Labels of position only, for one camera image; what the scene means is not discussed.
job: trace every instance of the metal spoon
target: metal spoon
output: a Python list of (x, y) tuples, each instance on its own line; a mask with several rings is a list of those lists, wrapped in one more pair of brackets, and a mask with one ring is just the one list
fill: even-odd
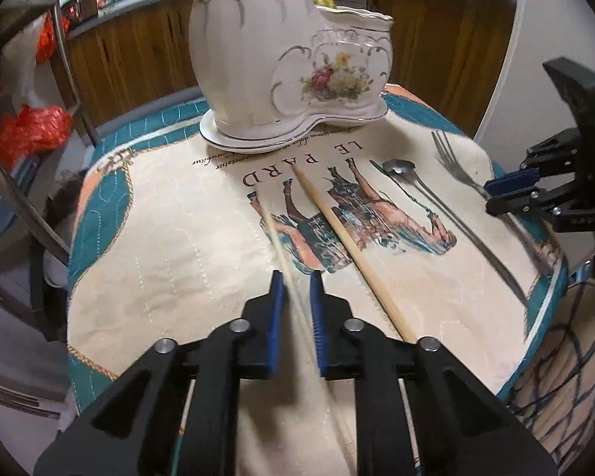
[(415, 186), (428, 200), (433, 202), (437, 207), (441, 208), (443, 213), (448, 215), (456, 226), (465, 234), (470, 241), (476, 246), (476, 248), (485, 256), (489, 264), (493, 267), (496, 273), (505, 281), (506, 285), (511, 289), (516, 297), (520, 300), (522, 305), (527, 307), (527, 296), (516, 281), (516, 278), (503, 264), (501, 260), (487, 247), (483, 240), (481, 240), (476, 233), (474, 233), (468, 226), (461, 220), (454, 211), (452, 211), (447, 204), (445, 204), (430, 188), (423, 182), (415, 170), (416, 166), (412, 161), (405, 159), (391, 159), (382, 165), (382, 169), (392, 181), (403, 190), (403, 187), (397, 181), (395, 176), (400, 175), (408, 184)]

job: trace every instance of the metal fork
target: metal fork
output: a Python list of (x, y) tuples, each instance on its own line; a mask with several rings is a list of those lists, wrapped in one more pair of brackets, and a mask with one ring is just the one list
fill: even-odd
[[(485, 200), (489, 200), (490, 195), (480, 184), (471, 178), (471, 176), (458, 162), (456, 154), (452, 149), (452, 145), (447, 138), (447, 134), (444, 131), (442, 131), (442, 133), (443, 137), (441, 137), (441, 134), (438, 131), (432, 131), (432, 139), (434, 139), (434, 144), (436, 145), (436, 151), (438, 152), (441, 164), (452, 175), (452, 177), (454, 177), (454, 179), (466, 186), (469, 186), (470, 188), (474, 188), (481, 197), (483, 197)], [(502, 214), (499, 216), (499, 218), (505, 222), (509, 229), (511, 229), (518, 237), (538, 272), (542, 276), (552, 275), (553, 269), (549, 263), (543, 259), (540, 252), (538, 252), (536, 246), (534, 245), (533, 239), (531, 239), (518, 219), (511, 213)]]

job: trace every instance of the silver screw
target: silver screw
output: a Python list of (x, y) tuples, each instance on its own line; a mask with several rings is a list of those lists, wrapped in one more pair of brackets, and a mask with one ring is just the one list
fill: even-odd
[(171, 338), (161, 338), (154, 344), (154, 350), (160, 354), (172, 352), (176, 347), (176, 342)]
[(359, 332), (363, 329), (364, 323), (360, 319), (348, 319), (344, 322), (344, 327), (351, 332)]
[(249, 321), (246, 321), (245, 319), (236, 319), (229, 325), (229, 329), (233, 332), (245, 332), (250, 326), (251, 324), (249, 324)]
[(419, 340), (419, 345), (424, 351), (438, 351), (441, 348), (441, 343), (433, 336), (424, 336)]

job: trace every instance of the metal pole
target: metal pole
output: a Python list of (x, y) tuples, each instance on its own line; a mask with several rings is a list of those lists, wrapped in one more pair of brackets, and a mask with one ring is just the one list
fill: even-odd
[(35, 238), (57, 257), (64, 265), (68, 266), (69, 250), (64, 241), (55, 234), (44, 218), (31, 205), (28, 198), (20, 192), (17, 184), (10, 174), (5, 172), (0, 163), (0, 194), (6, 199), (19, 219), (24, 220), (27, 229)]
[(90, 142), (92, 142), (92, 144), (98, 144), (101, 141), (101, 138), (97, 132), (97, 129), (92, 123), (92, 120), (90, 119), (88, 111), (84, 108), (84, 104), (82, 103), (82, 98), (79, 93), (79, 88), (77, 87), (77, 83), (75, 82), (75, 78), (73, 76), (73, 69), (71, 68), (70, 61), (68, 60), (66, 35), (64, 34), (64, 27), (62, 27), (61, 22), (60, 0), (55, 0), (55, 6), (52, 10), (52, 18), (53, 27), (55, 30), (55, 44), (57, 45), (59, 57), (62, 61), (62, 64), (64, 65), (64, 70), (66, 70), (68, 85), (70, 85), (70, 90), (73, 93), (75, 104), (79, 106), (79, 117), (81, 117), (82, 121), (84, 122), (86, 134), (88, 134)]

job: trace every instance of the white ceramic pot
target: white ceramic pot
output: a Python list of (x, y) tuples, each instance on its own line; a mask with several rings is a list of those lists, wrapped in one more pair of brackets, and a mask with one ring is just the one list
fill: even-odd
[(194, 0), (190, 53), (217, 128), (276, 138), (312, 115), (368, 117), (390, 74), (392, 18), (312, 0)]

